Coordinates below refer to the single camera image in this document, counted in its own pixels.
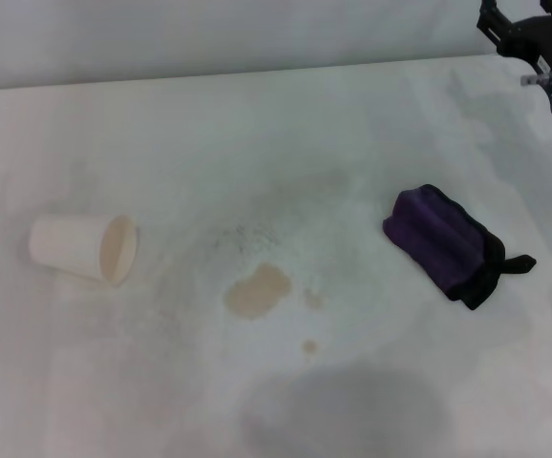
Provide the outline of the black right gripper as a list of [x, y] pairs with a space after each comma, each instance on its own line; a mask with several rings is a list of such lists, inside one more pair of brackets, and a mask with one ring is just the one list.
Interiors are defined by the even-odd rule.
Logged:
[[[552, 0], [541, 0], [541, 8], [552, 14]], [[499, 50], [499, 55], [522, 60], [533, 68], [542, 57], [552, 71], [552, 16], [537, 16], [512, 25], [496, 0], [482, 0], [477, 28]]]

